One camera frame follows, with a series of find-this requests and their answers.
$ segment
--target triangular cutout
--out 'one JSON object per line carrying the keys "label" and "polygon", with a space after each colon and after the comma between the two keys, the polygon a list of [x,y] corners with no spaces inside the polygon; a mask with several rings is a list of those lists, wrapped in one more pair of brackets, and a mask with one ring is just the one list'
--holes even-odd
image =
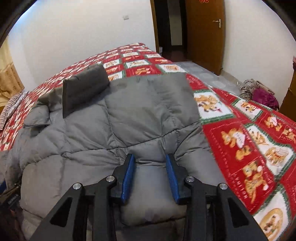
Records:
{"label": "triangular cutout", "polygon": [[52,225],[64,228],[67,225],[71,204],[72,198],[68,197],[59,210],[51,218],[50,223]]}
{"label": "triangular cutout", "polygon": [[242,210],[237,206],[232,198],[228,198],[228,205],[231,213],[233,227],[239,228],[241,226],[249,225],[247,217],[244,215]]}

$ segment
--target gray floor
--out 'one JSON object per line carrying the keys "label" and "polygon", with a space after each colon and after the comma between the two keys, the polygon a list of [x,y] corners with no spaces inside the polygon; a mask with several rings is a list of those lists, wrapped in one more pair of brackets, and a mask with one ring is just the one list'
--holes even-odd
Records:
{"label": "gray floor", "polygon": [[186,70],[188,73],[199,78],[202,82],[217,87],[219,89],[228,91],[235,95],[240,94],[240,87],[223,76],[217,76],[214,73],[208,71],[207,69],[193,63],[193,62],[177,62],[175,63]]}

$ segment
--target white wall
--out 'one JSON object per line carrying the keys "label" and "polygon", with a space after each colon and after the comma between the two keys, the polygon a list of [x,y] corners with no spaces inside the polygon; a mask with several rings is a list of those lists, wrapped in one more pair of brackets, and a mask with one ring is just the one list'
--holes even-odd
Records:
{"label": "white wall", "polygon": [[182,45],[182,22],[179,0],[168,0],[172,45]]}
{"label": "white wall", "polygon": [[281,104],[293,76],[294,38],[261,0],[224,1],[224,71],[241,82],[251,78],[261,81],[276,93]]}
{"label": "white wall", "polygon": [[155,50],[150,0],[38,0],[8,40],[16,70],[31,90],[67,66],[118,46],[143,42]]}

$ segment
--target blue object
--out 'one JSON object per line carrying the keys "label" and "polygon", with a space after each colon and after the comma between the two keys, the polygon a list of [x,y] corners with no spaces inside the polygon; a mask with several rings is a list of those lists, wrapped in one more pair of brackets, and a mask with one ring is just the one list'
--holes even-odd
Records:
{"label": "blue object", "polygon": [[2,182],[0,185],[0,194],[2,194],[6,190],[6,182]]}
{"label": "blue object", "polygon": [[177,181],[170,157],[166,155],[165,158],[166,158],[166,169],[168,174],[168,180],[170,183],[170,189],[175,202],[179,203],[180,195],[179,195],[178,181]]}
{"label": "blue object", "polygon": [[126,170],[126,174],[124,176],[124,180],[122,183],[122,194],[121,201],[123,203],[129,198],[129,194],[131,192],[131,186],[133,182],[133,173],[135,171],[135,157],[131,155],[130,161],[128,163],[128,168]]}

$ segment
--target brown door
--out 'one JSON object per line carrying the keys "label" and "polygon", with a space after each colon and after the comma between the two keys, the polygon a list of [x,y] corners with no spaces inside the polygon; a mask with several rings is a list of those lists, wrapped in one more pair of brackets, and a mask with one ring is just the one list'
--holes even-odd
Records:
{"label": "brown door", "polygon": [[188,58],[220,75],[225,44],[224,0],[185,1]]}

